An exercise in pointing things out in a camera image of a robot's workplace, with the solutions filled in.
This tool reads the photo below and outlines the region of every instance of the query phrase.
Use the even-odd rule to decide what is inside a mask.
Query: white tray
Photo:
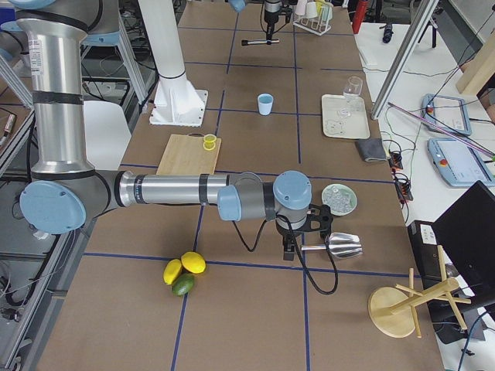
[[[364,100],[354,98],[350,103],[349,117],[339,116],[347,102],[343,95],[325,94],[322,96],[323,133],[331,138],[367,139],[370,128],[366,115]]]

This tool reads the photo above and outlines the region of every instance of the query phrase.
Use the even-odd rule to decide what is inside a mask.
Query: red object
[[[368,8],[368,0],[359,0],[356,6],[356,13],[354,14],[354,18],[353,18],[354,35],[359,33],[359,28],[361,27],[361,23],[363,22],[367,8]]]

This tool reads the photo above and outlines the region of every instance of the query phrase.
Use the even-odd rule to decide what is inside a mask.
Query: light blue cup
[[[267,116],[271,112],[273,106],[273,96],[267,93],[258,95],[258,111],[263,116]]]
[[[246,7],[246,2],[244,0],[229,0],[229,4],[237,13],[241,12]]]

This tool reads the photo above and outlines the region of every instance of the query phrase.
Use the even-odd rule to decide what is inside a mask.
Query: wooden cup stand
[[[418,313],[416,307],[430,300],[448,301],[454,315],[463,329],[467,329],[463,316],[456,303],[469,304],[471,300],[454,298],[452,290],[459,288],[459,283],[453,277],[447,278],[443,248],[438,246],[440,274],[442,281],[424,291],[414,289],[414,269],[409,269],[409,287],[396,284],[395,288],[378,288],[368,299],[368,312],[371,321],[384,334],[393,338],[404,338],[416,330],[416,336],[421,338]]]

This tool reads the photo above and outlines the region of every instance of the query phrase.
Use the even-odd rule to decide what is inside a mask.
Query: small yellow cup
[[[203,148],[206,151],[212,151],[215,149],[215,145],[217,142],[217,137],[213,134],[206,134],[203,137]]]

